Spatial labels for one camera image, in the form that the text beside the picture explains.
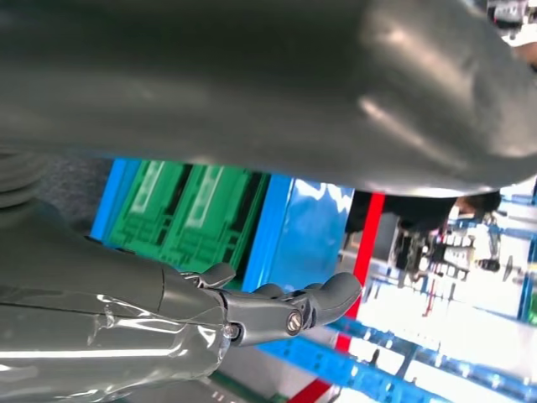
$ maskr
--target red pole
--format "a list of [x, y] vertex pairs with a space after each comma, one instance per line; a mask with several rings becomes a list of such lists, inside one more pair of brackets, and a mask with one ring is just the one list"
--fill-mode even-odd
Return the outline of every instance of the red pole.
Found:
[[[365, 281], [367, 279], [367, 273], [370, 270], [370, 261], [373, 256], [375, 238], [377, 237], [379, 223], [381, 220], [385, 199], [385, 196], [383, 194], [373, 193], [371, 196], [371, 201], [369, 203], [367, 216], [365, 218], [364, 233], [361, 235], [361, 242], [360, 242], [360, 248], [357, 251], [357, 256], [354, 266], [354, 275], [360, 281], [360, 284], [365, 285]], [[360, 309], [361, 301], [361, 297], [358, 298], [345, 316], [356, 320], [357, 311]], [[345, 334], [339, 334], [338, 340], [336, 342], [336, 349], [338, 351], [348, 352], [350, 344], [351, 338]], [[315, 403], [316, 400], [318, 400], [327, 392], [330, 386], [330, 384], [326, 383], [324, 380], [316, 379], [287, 401], [287, 403]]]

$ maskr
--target machine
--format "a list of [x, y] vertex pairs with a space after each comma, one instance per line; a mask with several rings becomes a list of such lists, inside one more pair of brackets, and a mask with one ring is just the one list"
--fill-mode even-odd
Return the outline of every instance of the machine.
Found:
[[78, 238], [46, 156], [241, 165], [455, 196], [537, 168], [537, 91], [482, 13], [431, 0], [0, 2], [0, 401], [107, 401], [335, 320], [351, 275], [222, 290]]

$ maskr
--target screw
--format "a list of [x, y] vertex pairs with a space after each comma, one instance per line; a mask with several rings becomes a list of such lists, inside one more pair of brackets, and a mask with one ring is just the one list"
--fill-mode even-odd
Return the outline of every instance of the screw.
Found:
[[287, 318], [287, 331], [294, 336], [302, 328], [302, 315], [299, 311], [293, 311]]
[[230, 323], [228, 323], [223, 329], [223, 332], [226, 335], [226, 337], [230, 338], [232, 340], [235, 340], [239, 336], [239, 334], [241, 333], [241, 329], [238, 326], [232, 325]]

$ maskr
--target green plastic crate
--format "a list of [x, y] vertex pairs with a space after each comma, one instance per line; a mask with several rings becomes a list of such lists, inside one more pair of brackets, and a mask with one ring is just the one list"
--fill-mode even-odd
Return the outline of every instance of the green plastic crate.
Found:
[[537, 294], [531, 296], [529, 316], [529, 322], [530, 324], [537, 326]]
[[251, 242], [269, 175], [216, 165], [140, 164], [109, 242], [180, 270], [226, 262]]

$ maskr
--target blue panel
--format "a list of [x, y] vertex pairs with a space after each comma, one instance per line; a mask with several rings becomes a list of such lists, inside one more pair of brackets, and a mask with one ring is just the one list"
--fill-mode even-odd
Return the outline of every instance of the blue panel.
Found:
[[445, 402], [438, 395], [418, 388], [381, 369], [306, 338], [259, 346], [262, 351], [344, 388], [360, 391], [370, 399], [389, 403]]
[[243, 290], [253, 291], [269, 281], [293, 185], [294, 180], [287, 176], [271, 177], [250, 250]]
[[284, 290], [328, 280], [342, 246], [353, 191], [295, 180], [267, 280]]
[[460, 376], [511, 399], [524, 401], [537, 399], [537, 387], [535, 385], [526, 385], [523, 379], [502, 374], [498, 369], [445, 357], [430, 348], [423, 348], [408, 340], [397, 338], [391, 332], [381, 332], [346, 317], [333, 323], [330, 327], [348, 336], [366, 339], [379, 346], [386, 346], [389, 343], [391, 350], [402, 355], [411, 353], [417, 348], [414, 359], [422, 364]]
[[520, 293], [519, 311], [517, 317], [517, 319], [524, 323], [529, 322], [529, 309], [531, 307], [531, 298], [532, 295], [533, 276], [529, 273], [526, 273], [523, 277], [523, 282], [522, 283], [522, 292]]
[[112, 226], [116, 221], [117, 216], [130, 190], [130, 185], [137, 176], [140, 160], [115, 160], [103, 197], [100, 199], [99, 210], [97, 211], [95, 221], [91, 229], [91, 238], [106, 243]]

